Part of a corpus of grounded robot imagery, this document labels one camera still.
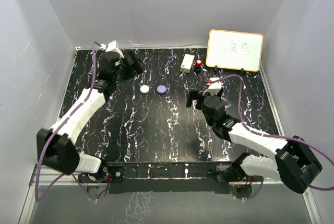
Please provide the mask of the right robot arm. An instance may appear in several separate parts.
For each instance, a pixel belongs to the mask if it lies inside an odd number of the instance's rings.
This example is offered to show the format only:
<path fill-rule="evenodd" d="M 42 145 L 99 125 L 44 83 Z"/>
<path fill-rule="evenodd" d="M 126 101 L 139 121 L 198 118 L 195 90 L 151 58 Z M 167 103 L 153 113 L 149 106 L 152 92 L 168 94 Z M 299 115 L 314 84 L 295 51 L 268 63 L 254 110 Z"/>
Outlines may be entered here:
<path fill-rule="evenodd" d="M 272 138 L 267 133 L 245 127 L 240 120 L 226 113 L 219 94 L 193 90 L 187 96 L 186 107 L 191 107 L 193 101 L 197 102 L 195 108 L 203 112 L 217 137 L 262 155 L 258 157 L 244 152 L 229 167 L 217 171 L 227 181 L 260 176 L 281 181 L 290 190 L 302 194 L 322 171 L 319 160 L 301 139 L 293 142 L 286 138 Z"/>

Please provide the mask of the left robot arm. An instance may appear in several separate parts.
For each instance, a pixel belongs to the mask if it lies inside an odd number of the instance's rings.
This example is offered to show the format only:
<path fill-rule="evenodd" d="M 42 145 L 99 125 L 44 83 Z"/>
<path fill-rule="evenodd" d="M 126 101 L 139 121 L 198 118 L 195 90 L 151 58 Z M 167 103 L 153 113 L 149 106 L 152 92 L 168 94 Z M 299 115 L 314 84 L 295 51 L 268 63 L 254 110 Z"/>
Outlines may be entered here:
<path fill-rule="evenodd" d="M 62 174 L 89 173 L 97 182 L 106 179 L 108 169 L 102 159 L 78 152 L 75 143 L 83 128 L 116 90 L 117 84 L 144 72 L 142 61 L 134 51 L 105 51 L 94 60 L 95 76 L 75 104 L 49 129 L 37 133 L 39 164 Z"/>

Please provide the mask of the white earbud charging case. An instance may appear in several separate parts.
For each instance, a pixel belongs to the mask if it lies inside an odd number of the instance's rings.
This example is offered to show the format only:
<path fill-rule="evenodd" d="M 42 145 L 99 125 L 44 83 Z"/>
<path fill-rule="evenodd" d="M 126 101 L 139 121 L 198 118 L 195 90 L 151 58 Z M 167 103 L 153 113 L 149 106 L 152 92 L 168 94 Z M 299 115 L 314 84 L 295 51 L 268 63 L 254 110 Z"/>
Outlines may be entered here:
<path fill-rule="evenodd" d="M 140 92 L 142 94 L 147 94 L 149 91 L 150 91 L 150 87 L 149 86 L 147 86 L 147 85 L 140 86 Z"/>

